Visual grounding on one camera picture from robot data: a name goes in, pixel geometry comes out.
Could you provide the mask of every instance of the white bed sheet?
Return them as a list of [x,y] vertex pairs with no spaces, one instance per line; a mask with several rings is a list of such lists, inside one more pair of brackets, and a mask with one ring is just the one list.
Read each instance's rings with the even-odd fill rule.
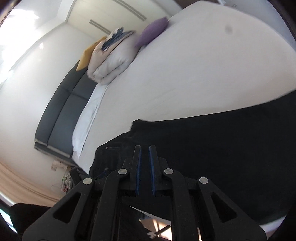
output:
[[106,92],[108,85],[96,85],[91,97],[89,98],[85,108],[83,109],[72,135],[73,155],[72,159],[79,165],[79,157],[83,149],[83,145],[91,129],[91,125],[100,107],[102,98]]
[[109,84],[81,156],[89,172],[95,150],[133,121],[162,121],[240,109],[296,89],[296,52],[271,27],[229,7],[199,1]]

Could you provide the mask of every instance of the silver screw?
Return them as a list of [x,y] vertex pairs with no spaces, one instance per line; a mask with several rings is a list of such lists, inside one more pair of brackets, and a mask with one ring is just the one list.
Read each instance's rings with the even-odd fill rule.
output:
[[172,174],[174,171],[171,168],[166,168],[165,169],[165,174]]
[[207,184],[208,182],[209,182],[209,180],[206,177],[201,177],[200,178],[200,183]]
[[121,169],[119,169],[118,170],[118,173],[120,174],[120,175],[124,175],[124,174],[127,174],[127,169],[125,169],[125,168],[121,168]]
[[88,184],[91,184],[91,183],[92,183],[92,179],[89,178],[89,177],[87,177],[87,178],[85,178],[85,179],[83,180],[83,184],[85,184],[85,185],[88,185]]

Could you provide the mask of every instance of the triangular cutout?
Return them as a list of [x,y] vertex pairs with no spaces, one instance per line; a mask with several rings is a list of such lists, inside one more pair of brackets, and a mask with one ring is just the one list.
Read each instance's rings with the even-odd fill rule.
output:
[[57,211],[55,211],[53,217],[64,223],[69,223],[80,196],[81,193],[75,193],[67,202],[65,202]]
[[222,223],[236,218],[236,212],[232,210],[232,208],[229,207],[216,193],[212,193],[211,198]]

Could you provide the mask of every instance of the gray headboard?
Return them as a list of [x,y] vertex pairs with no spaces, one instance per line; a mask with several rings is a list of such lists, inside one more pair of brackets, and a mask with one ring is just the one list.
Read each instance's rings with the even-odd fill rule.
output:
[[69,71],[48,103],[38,124],[34,145],[37,150],[72,166],[76,166],[71,159],[72,134],[97,84],[87,77],[87,68],[76,72],[77,65]]

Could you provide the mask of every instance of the yellow pillow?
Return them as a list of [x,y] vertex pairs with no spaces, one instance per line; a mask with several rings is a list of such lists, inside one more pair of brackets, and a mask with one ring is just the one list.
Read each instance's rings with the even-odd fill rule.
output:
[[76,68],[76,71],[82,70],[84,68],[86,68],[89,65],[89,62],[91,60],[91,55],[92,52],[94,51],[94,49],[96,48],[96,46],[102,42],[103,40],[105,40],[107,38],[107,36],[102,37],[100,40],[96,41],[93,45],[89,46],[86,50],[84,50],[78,66]]

